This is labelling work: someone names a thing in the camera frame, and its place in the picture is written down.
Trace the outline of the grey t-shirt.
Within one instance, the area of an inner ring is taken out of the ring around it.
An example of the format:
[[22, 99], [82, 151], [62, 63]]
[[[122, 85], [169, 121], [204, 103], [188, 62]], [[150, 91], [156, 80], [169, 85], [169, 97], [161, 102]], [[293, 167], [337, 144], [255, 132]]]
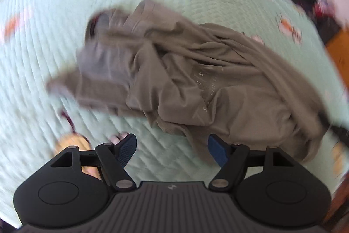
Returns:
[[97, 12], [76, 66], [48, 92], [118, 116], [143, 116], [188, 138], [208, 158], [208, 137], [313, 159], [326, 129], [319, 94], [270, 48], [221, 25], [196, 24], [154, 0], [129, 13]]

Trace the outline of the mint quilted bee bedspread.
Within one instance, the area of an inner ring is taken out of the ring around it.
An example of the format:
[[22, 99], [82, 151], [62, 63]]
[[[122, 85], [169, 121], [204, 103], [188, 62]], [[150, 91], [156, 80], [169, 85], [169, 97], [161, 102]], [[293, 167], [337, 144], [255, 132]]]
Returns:
[[313, 23], [291, 0], [1, 0], [1, 219], [17, 188], [61, 152], [123, 131], [141, 181], [209, 183], [215, 133], [280, 147], [334, 192], [346, 89]]

